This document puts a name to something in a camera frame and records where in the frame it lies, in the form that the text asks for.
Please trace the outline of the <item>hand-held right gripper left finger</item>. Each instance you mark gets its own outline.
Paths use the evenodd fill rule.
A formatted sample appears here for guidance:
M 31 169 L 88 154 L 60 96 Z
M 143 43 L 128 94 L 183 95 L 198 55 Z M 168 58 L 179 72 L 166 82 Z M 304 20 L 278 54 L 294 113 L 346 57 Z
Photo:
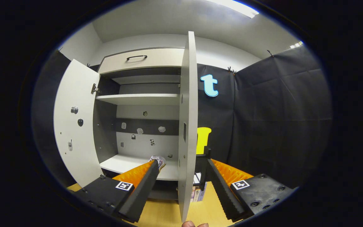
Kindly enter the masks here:
M 135 223 L 158 174 L 158 161 L 150 160 L 113 178 L 101 175 L 74 195 L 101 213 Z

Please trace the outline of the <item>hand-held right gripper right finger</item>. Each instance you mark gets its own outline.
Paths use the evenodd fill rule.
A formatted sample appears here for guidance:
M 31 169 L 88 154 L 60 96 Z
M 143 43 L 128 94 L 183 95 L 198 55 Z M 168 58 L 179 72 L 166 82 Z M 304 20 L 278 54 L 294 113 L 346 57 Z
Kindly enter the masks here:
M 253 176 L 214 159 L 208 159 L 207 163 L 216 195 L 231 221 L 262 214 L 295 192 L 266 174 Z

